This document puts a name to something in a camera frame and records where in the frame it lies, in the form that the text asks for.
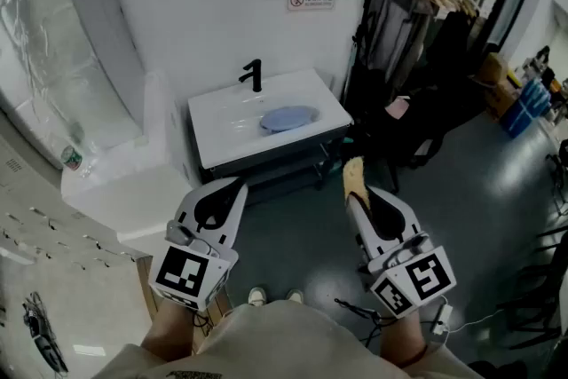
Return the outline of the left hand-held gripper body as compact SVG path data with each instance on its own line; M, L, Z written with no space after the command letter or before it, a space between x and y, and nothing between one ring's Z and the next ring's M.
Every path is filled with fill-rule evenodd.
M151 265L151 288L188 309L205 311L239 259L233 247L219 243L222 227L207 237L179 222L168 222L165 241Z

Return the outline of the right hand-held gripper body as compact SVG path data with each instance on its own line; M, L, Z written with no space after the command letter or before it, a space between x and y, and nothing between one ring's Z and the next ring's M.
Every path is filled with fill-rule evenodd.
M368 270L375 277L369 292L397 319L430 303L456 285L444 248L434 246L426 233L418 233L374 259Z

